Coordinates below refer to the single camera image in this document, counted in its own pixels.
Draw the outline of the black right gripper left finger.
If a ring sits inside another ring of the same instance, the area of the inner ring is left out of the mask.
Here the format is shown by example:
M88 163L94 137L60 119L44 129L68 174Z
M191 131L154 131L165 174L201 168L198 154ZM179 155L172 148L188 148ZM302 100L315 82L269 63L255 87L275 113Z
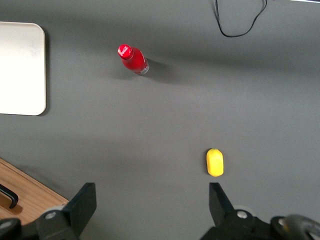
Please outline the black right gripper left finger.
M62 208L45 212L36 221L40 240L78 240L97 208L96 185L87 182Z

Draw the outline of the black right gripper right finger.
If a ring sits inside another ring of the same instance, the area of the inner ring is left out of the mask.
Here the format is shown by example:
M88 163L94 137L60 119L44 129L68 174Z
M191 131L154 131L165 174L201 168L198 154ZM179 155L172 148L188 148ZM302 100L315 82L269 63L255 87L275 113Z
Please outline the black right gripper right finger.
M272 240L270 224L244 209L236 209L221 185L209 184L209 211L214 222L202 240Z

